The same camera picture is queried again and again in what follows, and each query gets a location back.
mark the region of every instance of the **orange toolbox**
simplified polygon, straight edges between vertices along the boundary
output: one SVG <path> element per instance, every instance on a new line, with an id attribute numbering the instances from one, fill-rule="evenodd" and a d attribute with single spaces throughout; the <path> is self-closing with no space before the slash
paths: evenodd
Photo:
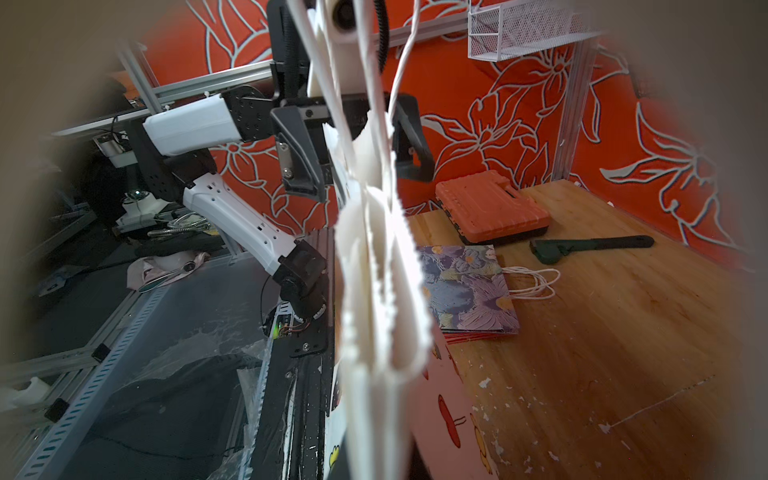
<path id="1" fill-rule="evenodd" d="M 495 170 L 440 182 L 435 193 L 468 245 L 523 240 L 549 228 L 549 212 Z"/>

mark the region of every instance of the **wooden tabletop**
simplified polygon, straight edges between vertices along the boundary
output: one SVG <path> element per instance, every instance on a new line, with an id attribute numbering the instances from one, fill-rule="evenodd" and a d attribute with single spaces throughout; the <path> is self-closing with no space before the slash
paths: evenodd
<path id="1" fill-rule="evenodd" d="M 554 266 L 556 297 L 516 301 L 519 335 L 451 347 L 501 478 L 703 476 L 738 390 L 732 277 L 570 182 L 522 192 L 551 213 L 544 238 L 656 244 L 572 253 Z M 409 222 L 418 245 L 462 244 L 442 211 Z M 528 242 L 496 251 L 502 266 L 545 268 Z"/>

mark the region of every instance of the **metal rail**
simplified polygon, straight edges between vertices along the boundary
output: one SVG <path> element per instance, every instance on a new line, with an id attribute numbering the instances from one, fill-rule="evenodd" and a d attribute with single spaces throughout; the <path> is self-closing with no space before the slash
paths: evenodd
<path id="1" fill-rule="evenodd" d="M 168 286 L 161 286 L 148 293 L 146 301 L 141 302 L 141 309 L 122 331 L 103 363 L 93 372 L 79 375 L 79 381 L 69 386 L 76 395 L 64 417 L 55 425 L 45 427 L 44 432 L 33 432 L 34 445 L 28 445 L 27 438 L 22 439 L 23 445 L 16 449 L 13 458 L 16 465 L 23 463 L 16 478 L 54 479 L 61 474 L 109 395 L 124 380 L 129 365 L 121 360 L 133 343 L 142 342 L 147 330 L 144 326 L 150 322 L 151 314 L 167 290 Z"/>
<path id="2" fill-rule="evenodd" d="M 96 346 L 112 346 L 117 336 L 135 317 L 140 294 L 131 292 L 112 312 L 88 344 L 79 349 L 31 359 L 0 368 L 0 385 L 14 385 L 28 381 L 32 376 L 42 377 L 58 373 L 46 397 L 34 405 L 0 413 L 0 448 L 6 452 L 14 472 L 28 460 L 32 452 L 45 439 L 55 424 L 45 413 L 56 399 L 72 404 L 74 396 L 91 378 L 98 362 L 91 357 Z"/>
<path id="3" fill-rule="evenodd" d="M 420 22 L 419 33 L 416 36 L 416 40 L 424 41 L 441 35 L 464 31 L 466 29 L 467 14 L 457 13 L 443 18 L 428 20 L 427 22 Z M 410 34 L 410 25 L 390 30 L 389 46 L 397 47 L 404 45 Z M 375 34 L 373 37 L 374 42 L 378 43 L 379 34 Z M 53 133 L 53 136 L 69 137 L 86 136 L 89 134 L 96 135 L 98 132 L 113 129 L 115 131 L 120 131 L 122 130 L 125 121 L 148 117 L 150 114 L 158 113 L 161 111 L 160 106 L 163 104 L 169 104 L 176 100 L 200 95 L 206 91 L 214 93 L 237 85 L 271 78 L 272 72 L 270 70 L 270 62 L 271 60 L 259 61 L 250 65 L 230 68 L 228 70 L 218 71 L 201 77 L 151 88 L 149 86 L 152 84 L 152 81 L 147 78 L 147 75 L 144 72 L 145 68 L 141 67 L 140 59 L 134 58 L 134 61 L 131 61 L 129 58 L 125 58 L 123 63 L 124 65 L 127 65 L 126 69 L 128 69 L 129 66 L 131 67 L 130 70 L 128 70 L 128 74 L 131 76 L 131 80 L 136 85 L 137 90 L 139 90 L 141 99 L 144 101 L 144 104 L 147 105 L 147 108 L 126 114 L 119 114 L 116 117 L 93 121 L 77 127 L 67 128 Z"/>

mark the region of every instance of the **black cable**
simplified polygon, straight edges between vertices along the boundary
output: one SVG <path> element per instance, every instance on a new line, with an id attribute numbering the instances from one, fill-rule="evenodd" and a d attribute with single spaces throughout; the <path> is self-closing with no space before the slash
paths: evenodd
<path id="1" fill-rule="evenodd" d="M 379 20 L 379 73 L 382 73 L 389 53 L 389 16 L 386 0 L 373 0 L 373 6 L 376 7 L 376 18 Z"/>
<path id="2" fill-rule="evenodd" d="M 119 446 L 121 446 L 123 448 L 126 448 L 128 450 L 133 450 L 134 452 L 141 453 L 142 455 L 151 455 L 153 457 L 162 457 L 162 458 L 176 458 L 178 460 L 198 460 L 200 458 L 221 457 L 221 456 L 224 456 L 226 453 L 228 453 L 228 452 L 230 452 L 230 451 L 232 451 L 234 449 L 241 449 L 241 448 L 243 448 L 242 445 L 238 445 L 238 446 L 234 446 L 234 447 L 229 447 L 228 449 L 224 450 L 221 453 L 210 453 L 208 455 L 199 455 L 199 456 L 195 456 L 195 457 L 183 457 L 181 455 L 168 455 L 166 453 L 148 452 L 147 450 L 137 449 L 136 447 L 133 447 L 133 446 L 127 444 L 127 443 L 121 442 L 120 440 L 110 439 L 109 437 L 105 437 L 103 435 L 98 435 L 98 434 L 95 434 L 94 436 L 96 438 L 98 438 L 98 439 L 106 440 L 107 442 L 116 443 L 117 445 L 119 445 Z"/>
<path id="3" fill-rule="evenodd" d="M 107 265 L 95 266 L 94 268 L 87 268 L 85 270 L 81 270 L 81 271 L 77 272 L 75 275 L 83 275 L 85 273 L 98 272 L 99 270 L 104 270 L 104 269 L 107 269 L 107 268 L 112 268 L 113 266 L 120 266 L 120 265 L 125 265 L 126 263 L 133 263 L 133 262 L 135 262 L 138 259 L 139 259 L 139 257 L 136 257 L 136 258 L 131 258 L 129 260 L 122 260 L 120 262 L 108 263 Z"/>
<path id="4" fill-rule="evenodd" d="M 266 283 L 270 281 L 270 278 L 272 278 L 271 275 L 266 276 L 264 283 L 262 283 L 261 285 L 261 293 L 259 294 L 259 311 L 261 312 L 261 331 L 264 334 L 264 336 L 270 335 L 270 328 L 271 328 L 271 325 L 267 325 L 267 323 L 269 322 L 269 315 L 267 315 L 267 318 L 264 318 L 264 290 L 266 289 Z"/>

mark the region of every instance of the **white wire mesh basket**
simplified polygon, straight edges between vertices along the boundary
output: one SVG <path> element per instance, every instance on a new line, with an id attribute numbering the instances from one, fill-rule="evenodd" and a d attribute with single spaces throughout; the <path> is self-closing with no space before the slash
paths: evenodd
<path id="1" fill-rule="evenodd" d="M 511 0 L 469 11 L 470 58 L 502 61 L 585 40 L 600 32 L 557 0 Z"/>

